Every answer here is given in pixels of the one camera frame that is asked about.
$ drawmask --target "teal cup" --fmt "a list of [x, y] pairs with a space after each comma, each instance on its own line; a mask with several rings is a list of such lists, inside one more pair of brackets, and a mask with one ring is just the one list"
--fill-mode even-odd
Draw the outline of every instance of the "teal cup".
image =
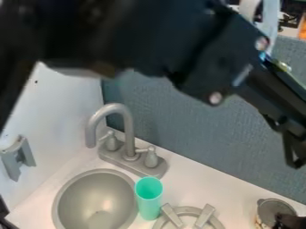
[[155, 177], [144, 177], [136, 182], [134, 190], [140, 215], [145, 220], [156, 219], [160, 214], [163, 193], [161, 181]]

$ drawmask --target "gray wall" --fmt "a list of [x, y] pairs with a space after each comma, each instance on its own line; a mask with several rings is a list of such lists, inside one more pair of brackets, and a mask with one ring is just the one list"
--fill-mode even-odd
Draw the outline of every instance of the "gray wall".
[[[306, 82], [306, 43], [278, 38], [274, 55]], [[244, 181], [306, 203], [306, 167], [285, 165], [282, 141], [255, 108], [239, 98], [211, 108], [176, 91], [166, 79], [127, 72], [103, 82], [106, 103], [126, 104], [137, 137]], [[120, 118], [108, 124], [122, 130]]]

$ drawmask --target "silver faucet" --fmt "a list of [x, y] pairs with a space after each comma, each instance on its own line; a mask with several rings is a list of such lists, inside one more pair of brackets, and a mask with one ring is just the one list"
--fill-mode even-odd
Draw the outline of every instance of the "silver faucet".
[[85, 127], [85, 141], [88, 148], [97, 145], [96, 129], [100, 121], [108, 115], [119, 114], [123, 117], [125, 145], [119, 141], [113, 130], [107, 132], [99, 141], [104, 141], [98, 149], [98, 156], [114, 165], [124, 168], [139, 176], [155, 176], [161, 178], [167, 170], [167, 162], [159, 157], [153, 146], [135, 148], [135, 135], [132, 114], [123, 104], [108, 104], [99, 109], [89, 119]]
[[123, 116], [126, 157], [135, 158], [135, 134], [134, 123], [130, 110], [123, 104], [108, 104], [99, 109], [89, 119], [85, 127], [85, 141], [88, 148], [95, 148], [97, 145], [96, 129], [98, 124], [108, 115], [119, 114]]

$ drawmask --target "stove burner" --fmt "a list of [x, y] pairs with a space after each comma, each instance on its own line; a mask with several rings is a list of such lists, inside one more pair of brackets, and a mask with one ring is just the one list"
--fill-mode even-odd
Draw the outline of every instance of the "stove burner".
[[[166, 228], [192, 228], [202, 229], [205, 225], [211, 225], [214, 229], [225, 229], [222, 223], [214, 216], [215, 208], [207, 204], [203, 209], [194, 207], [172, 208], [165, 204], [161, 208], [161, 217], [156, 221], [153, 229]], [[191, 216], [196, 219], [194, 225], [188, 227], [181, 219], [183, 216]]]

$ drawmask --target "sink basin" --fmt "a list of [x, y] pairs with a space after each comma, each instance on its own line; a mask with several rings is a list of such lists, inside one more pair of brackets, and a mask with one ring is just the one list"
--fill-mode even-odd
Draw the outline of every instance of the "sink basin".
[[57, 229], [126, 229], [137, 215], [134, 181], [116, 170], [96, 169], [71, 179], [57, 194]]

